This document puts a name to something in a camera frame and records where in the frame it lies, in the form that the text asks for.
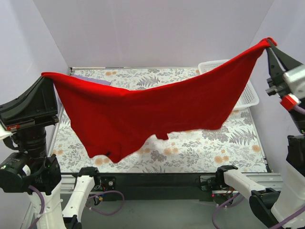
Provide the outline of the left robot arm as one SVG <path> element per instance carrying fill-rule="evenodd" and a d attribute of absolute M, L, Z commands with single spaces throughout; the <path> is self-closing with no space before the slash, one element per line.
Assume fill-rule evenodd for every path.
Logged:
<path fill-rule="evenodd" d="M 91 191 L 101 187 L 95 167 L 76 176 L 73 193 L 61 206 L 61 170 L 56 156 L 47 155 L 46 127 L 58 122 L 53 81 L 40 77 L 16 99 L 0 107 L 1 139 L 12 150 L 0 165 L 0 187 L 6 193 L 27 193 L 33 206 L 33 227 L 80 229 Z"/>

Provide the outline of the white plastic basket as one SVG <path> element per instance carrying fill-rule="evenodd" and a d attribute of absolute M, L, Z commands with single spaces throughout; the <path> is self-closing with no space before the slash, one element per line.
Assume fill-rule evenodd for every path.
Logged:
<path fill-rule="evenodd" d="M 213 70 L 216 67 L 224 64 L 229 61 L 228 59 L 217 60 L 217 61 L 207 61 L 201 62 L 198 64 L 198 70 L 200 74 L 206 73 L 208 71 Z M 242 110 L 251 106 L 255 106 L 259 103 L 258 95 L 250 81 L 248 81 L 247 85 L 244 88 L 243 93 L 241 94 L 239 100 L 234 106 L 233 110 Z"/>

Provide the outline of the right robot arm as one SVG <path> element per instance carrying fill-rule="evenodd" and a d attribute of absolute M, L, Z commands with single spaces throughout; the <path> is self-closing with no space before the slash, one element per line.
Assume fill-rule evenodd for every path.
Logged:
<path fill-rule="evenodd" d="M 235 190 L 248 200 L 253 214 L 269 229 L 305 227 L 305 66 L 268 38 L 268 95 L 278 95 L 299 135 L 288 135 L 286 179 L 280 174 L 247 175 L 235 166 L 221 166 L 215 173 L 220 189 Z"/>

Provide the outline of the red t-shirt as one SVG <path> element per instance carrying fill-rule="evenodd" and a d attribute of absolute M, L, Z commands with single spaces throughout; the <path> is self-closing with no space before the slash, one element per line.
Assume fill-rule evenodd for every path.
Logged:
<path fill-rule="evenodd" d="M 258 44 L 204 74 L 145 90 L 127 90 L 43 72 L 53 81 L 71 127 L 89 157 L 107 156 L 118 163 L 139 150 L 152 135 L 218 130 L 240 98 L 266 48 Z"/>

